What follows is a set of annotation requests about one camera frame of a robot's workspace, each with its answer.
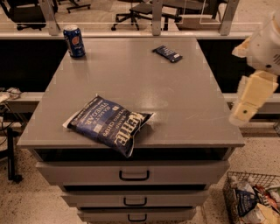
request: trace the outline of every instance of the basket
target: basket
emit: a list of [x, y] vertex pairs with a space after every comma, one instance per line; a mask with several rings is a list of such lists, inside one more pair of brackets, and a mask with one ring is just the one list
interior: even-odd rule
[[226, 202], [227, 215], [231, 224], [241, 224], [242, 222], [240, 222], [237, 212], [235, 190], [230, 187], [230, 179], [232, 176], [236, 176], [237, 180], [239, 181], [247, 179], [248, 177], [252, 177], [254, 178], [254, 182], [257, 185], [263, 186], [265, 188], [272, 185], [279, 185], [280, 176], [237, 171], [229, 171], [227, 173], [227, 179], [222, 189]]

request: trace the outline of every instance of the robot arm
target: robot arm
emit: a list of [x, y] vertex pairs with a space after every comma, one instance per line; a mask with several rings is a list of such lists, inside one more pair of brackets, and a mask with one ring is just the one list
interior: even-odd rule
[[255, 69], [249, 77], [243, 76], [237, 90], [237, 101], [231, 110], [229, 121], [241, 126], [255, 115], [278, 87], [280, 75], [280, 10], [274, 12], [254, 32], [237, 46], [233, 54], [246, 57], [248, 65]]

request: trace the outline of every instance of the dark wrapper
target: dark wrapper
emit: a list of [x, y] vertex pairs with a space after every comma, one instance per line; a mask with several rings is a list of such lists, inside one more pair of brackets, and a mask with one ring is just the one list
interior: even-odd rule
[[117, 103], [96, 96], [71, 118], [67, 127], [129, 158], [135, 134], [150, 117], [151, 114], [130, 112]]

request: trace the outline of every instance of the soda can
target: soda can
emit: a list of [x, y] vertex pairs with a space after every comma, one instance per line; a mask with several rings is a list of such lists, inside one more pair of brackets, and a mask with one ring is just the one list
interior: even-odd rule
[[81, 38], [81, 30], [77, 25], [66, 25], [64, 27], [63, 35], [72, 58], [80, 58], [86, 54]]

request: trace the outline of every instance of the speckled floor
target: speckled floor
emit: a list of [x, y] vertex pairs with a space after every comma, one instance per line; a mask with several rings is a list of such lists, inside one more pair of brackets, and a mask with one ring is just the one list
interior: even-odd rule
[[[279, 175], [280, 137], [273, 123], [242, 128], [245, 146], [230, 157], [229, 170]], [[6, 160], [0, 160], [0, 223], [5, 224], [80, 224], [75, 208], [69, 208], [60, 197], [61, 190], [50, 186], [35, 168], [36, 159], [28, 150], [15, 150], [17, 173], [24, 180], [19, 184], [8, 181]], [[228, 216], [222, 194], [226, 175], [210, 187], [210, 196], [192, 220], [180, 224], [227, 224]], [[154, 222], [153, 224], [177, 222]]]
[[[269, 12], [279, 8], [279, 0], [241, 0], [234, 18], [233, 30], [253, 30]], [[71, 14], [62, 11], [57, 14], [62, 23], [84, 21], [84, 13], [95, 13], [95, 18], [114, 19], [111, 5], [114, 1], [105, 1], [92, 10], [77, 10]], [[0, 11], [0, 32], [11, 25]], [[237, 148], [230, 157], [229, 170], [235, 172], [254, 172], [280, 175], [280, 137], [272, 128], [273, 123], [262, 122], [242, 128], [245, 146]], [[0, 223], [1, 224], [81, 224], [75, 208], [69, 208], [60, 197], [61, 190], [50, 186], [35, 168], [36, 159], [28, 150], [15, 150], [17, 173], [23, 175], [20, 184], [7, 179], [7, 161], [0, 160]], [[216, 185], [210, 187], [210, 196], [190, 221], [180, 224], [227, 224], [228, 216], [222, 187], [226, 175]], [[153, 222], [153, 224], [171, 224], [177, 222]]]

